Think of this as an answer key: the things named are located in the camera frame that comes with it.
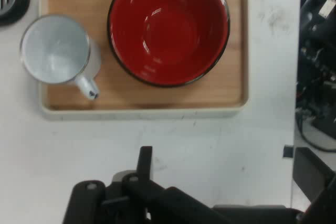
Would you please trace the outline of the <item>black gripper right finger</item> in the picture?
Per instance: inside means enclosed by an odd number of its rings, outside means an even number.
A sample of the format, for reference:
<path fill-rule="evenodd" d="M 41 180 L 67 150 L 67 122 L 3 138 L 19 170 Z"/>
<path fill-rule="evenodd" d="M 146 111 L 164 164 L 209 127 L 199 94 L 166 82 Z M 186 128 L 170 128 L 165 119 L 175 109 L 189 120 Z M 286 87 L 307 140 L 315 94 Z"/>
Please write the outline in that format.
<path fill-rule="evenodd" d="M 158 223 L 228 223 L 228 219 L 176 187 L 163 188 L 150 179 L 152 147 L 145 148 L 148 167 L 146 202 L 152 221 Z"/>

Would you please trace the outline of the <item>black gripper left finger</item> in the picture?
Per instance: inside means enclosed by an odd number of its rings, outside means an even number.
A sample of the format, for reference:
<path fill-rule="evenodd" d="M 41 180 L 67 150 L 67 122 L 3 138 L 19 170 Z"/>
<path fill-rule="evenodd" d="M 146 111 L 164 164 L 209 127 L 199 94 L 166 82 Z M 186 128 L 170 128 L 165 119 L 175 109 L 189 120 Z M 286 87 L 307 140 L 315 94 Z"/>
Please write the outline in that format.
<path fill-rule="evenodd" d="M 147 223 L 146 209 L 123 188 L 124 182 L 147 178 L 147 147 L 140 148 L 136 170 L 114 175 L 106 186 L 98 180 L 76 184 L 63 223 Z"/>

